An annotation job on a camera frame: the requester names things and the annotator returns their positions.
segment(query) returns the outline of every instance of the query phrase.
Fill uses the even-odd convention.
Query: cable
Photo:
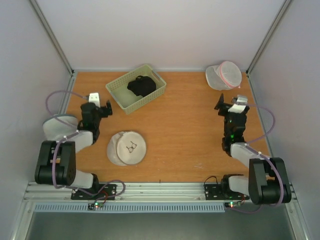
[[[126,190],[126,185],[125,185],[125,183],[124,183],[123,181],[117,180],[117,179],[116,179],[116,180],[108,181],[106,184],[104,184],[104,185],[100,188],[100,190],[99,190],[97,193],[91,193],[91,192],[88,192],[88,191],[86,191],[86,190],[84,190],[84,189],[82,189],[82,188],[78,188],[78,190],[80,190],[81,192],[83,192],[83,193],[85,193],[85,194],[88,194],[88,195],[94,197],[94,196],[98,195],[98,194],[105,188],[105,186],[107,186],[107,185],[110,184],[110,183],[121,183],[121,184],[122,184],[122,190],[121,190],[119,193],[117,193],[117,194],[108,196],[107,198],[117,197],[117,196],[120,196],[121,194],[123,194],[123,193],[125,192],[125,190]]]
[[[52,93],[50,93],[50,94],[46,97],[46,99],[45,99],[45,108],[46,108],[46,111],[47,111],[54,119],[56,119],[58,122],[60,122],[60,123],[62,123],[62,124],[65,124],[65,125],[67,125],[67,126],[69,126],[69,127],[72,127],[72,128],[77,127],[76,125],[73,125],[73,124],[70,124],[70,123],[68,123],[68,122],[62,121],[61,119],[59,119],[57,116],[55,116],[55,115],[50,111],[49,105],[48,105],[48,100],[49,100],[49,98],[50,98],[52,95],[58,94],[58,93],[73,94],[73,95],[75,95],[75,96],[77,96],[77,97],[79,97],[79,98],[82,98],[82,99],[88,99],[88,98],[87,98],[86,96],[82,96],[82,95],[80,95],[80,94],[78,94],[78,93],[76,93],[76,92],[73,92],[73,91],[57,90],[57,91],[53,91]]]
[[[97,202],[99,201],[99,200],[102,200],[102,199],[104,199],[104,201],[103,201],[103,203],[101,204],[101,208],[104,206],[104,204],[106,203],[106,201],[107,201],[107,198],[108,198],[108,193],[106,192],[106,191],[101,191],[102,193],[104,193],[105,194],[105,196],[102,196],[102,197],[98,197],[96,200],[94,200],[94,202],[93,202],[93,204],[96,206],[97,204]]]
[[[56,180],[56,162],[57,162],[57,156],[58,156],[59,147],[63,142],[65,142],[66,140],[68,140],[68,139],[70,139],[70,138],[72,138],[72,137],[74,137],[74,136],[76,136],[78,134],[79,134],[79,131],[76,130],[75,133],[70,134],[68,136],[64,136],[60,141],[57,142],[57,144],[55,146],[55,149],[54,149],[54,152],[53,152],[53,158],[52,158],[52,184],[53,184],[53,186],[56,189],[61,189],[61,188],[68,188],[68,189],[73,189],[73,190],[77,190],[78,189],[79,191],[94,197],[94,196],[98,195],[105,188],[105,186],[107,186],[108,184],[110,184],[110,183],[121,183],[122,184],[122,190],[117,194],[114,194],[114,195],[111,195],[111,196],[107,196],[107,198],[113,198],[113,197],[117,197],[117,196],[120,196],[121,194],[123,194],[125,192],[125,190],[126,190],[126,185],[125,185],[125,183],[123,181],[117,180],[117,179],[116,180],[111,180],[111,181],[107,182],[106,184],[104,184],[99,189],[99,191],[97,193],[91,193],[91,192],[88,192],[88,191],[86,191],[86,190],[84,190],[82,188],[64,186],[64,185],[58,186],[57,185],[57,180]]]
[[[237,105],[246,105],[246,106],[249,106],[249,107],[255,107],[255,108],[258,108],[258,109],[264,109],[266,110],[268,113],[271,114],[272,116],[272,125],[271,125],[271,128],[269,129],[269,131],[267,131],[265,134],[263,134],[262,136],[260,137],[257,137],[256,139],[253,139],[251,141],[248,141],[247,144],[252,144],[260,139],[263,139],[265,138],[266,136],[268,136],[271,131],[274,129],[275,125],[276,125],[276,117],[274,115],[274,113],[267,107],[264,107],[264,106],[259,106],[259,105],[255,105],[255,104],[246,104],[246,103],[242,103],[242,102],[237,102],[236,103]]]
[[[58,155],[58,151],[59,151],[59,147],[60,145],[65,142],[66,140],[76,136],[79,134],[79,131],[77,130],[75,133],[70,134],[68,136],[64,136],[60,141],[57,142],[54,152],[53,152],[53,158],[52,158],[52,184],[56,189],[61,189],[64,188],[65,186],[61,185],[58,186],[57,185],[57,180],[56,180],[56,162],[57,162],[57,155]]]
[[[108,198],[108,193],[106,191],[101,191],[101,192],[105,194],[105,199],[102,203],[102,204],[105,204],[105,202],[107,201],[107,198]]]
[[[279,197],[279,200],[278,202],[273,205],[274,207],[277,207],[279,206],[283,199],[284,199],[284,193],[285,193],[285,190],[284,190],[284,184],[282,182],[282,179],[280,177],[280,174],[278,172],[278,170],[276,169],[276,167],[273,165],[273,163],[270,161],[270,158],[263,155],[261,152],[258,152],[256,150],[254,150],[252,147],[250,147],[249,145],[245,144],[244,145],[247,149],[249,149],[250,151],[252,151],[253,153],[257,154],[258,156],[262,157],[264,160],[266,160],[266,162],[270,165],[271,169],[274,171],[274,174],[276,176],[276,178],[278,179],[278,182],[279,182],[279,186],[280,186],[280,197]]]
[[[208,177],[208,178],[204,181],[203,186],[205,186],[206,182],[207,182],[209,179],[211,179],[211,178],[215,178],[215,182],[216,182],[216,184],[218,184],[218,179],[217,179],[217,177],[212,175],[212,176]]]
[[[230,210],[242,213],[242,214],[256,214],[262,209],[262,205],[260,205],[259,208],[254,211],[244,211],[244,210],[237,209],[235,207],[226,207],[226,209],[230,209]]]

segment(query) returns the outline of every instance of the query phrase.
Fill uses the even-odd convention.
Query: metal corner post
[[[52,31],[45,15],[43,14],[37,0],[29,0],[34,12],[36,13],[36,15],[38,16],[40,22],[42,23],[44,30],[46,31],[46,33],[48,34],[49,38],[51,39],[51,42],[53,44],[53,46],[55,47],[55,49],[57,50],[58,54],[60,55],[66,69],[68,70],[68,72],[70,73],[70,75],[72,76],[74,71],[64,53],[64,51],[62,50],[54,32]]]
[[[270,42],[272,36],[274,35],[275,31],[277,30],[280,22],[282,21],[282,19],[284,18],[284,16],[286,15],[291,3],[294,0],[284,0],[281,8],[279,9],[278,13],[276,14],[268,32],[266,33],[261,45],[259,46],[258,51],[256,52],[252,62],[249,65],[247,72],[247,75],[250,76],[250,73],[252,72],[252,70],[254,69],[256,63],[258,62],[260,56],[263,54],[263,52],[265,51],[268,43]]]

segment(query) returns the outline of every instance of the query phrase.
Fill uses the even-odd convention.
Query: black cloth
[[[135,80],[128,83],[127,89],[136,96],[145,97],[156,90],[156,83],[149,76],[137,76]]]

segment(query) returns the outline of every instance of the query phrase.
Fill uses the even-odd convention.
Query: plastic basket
[[[156,84],[156,90],[145,97],[136,96],[132,91],[127,89],[128,83],[135,80],[139,75],[152,78]],[[166,85],[167,83],[159,74],[153,71],[152,67],[148,64],[145,64],[109,82],[105,87],[119,104],[120,108],[128,115],[164,94]]]

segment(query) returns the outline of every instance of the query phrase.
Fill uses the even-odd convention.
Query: orange wooden board
[[[164,95],[130,115],[126,115],[111,97],[106,84],[125,72],[79,72],[73,91],[82,95],[99,92],[100,102],[110,100],[113,115],[100,123],[98,141],[76,154],[77,169],[95,173],[100,181],[119,179],[125,182],[203,182],[208,176],[248,174],[248,169],[229,157],[221,147],[224,118],[214,107],[224,93],[231,102],[238,94],[254,103],[245,74],[241,88],[217,91],[210,88],[204,72],[159,72],[166,81]],[[81,119],[84,100],[72,96],[67,112]],[[263,134],[257,110],[247,114],[244,137],[247,141]],[[111,137],[121,131],[140,133],[147,144],[143,161],[134,166],[117,166],[107,158]],[[268,153],[265,140],[252,144]]]

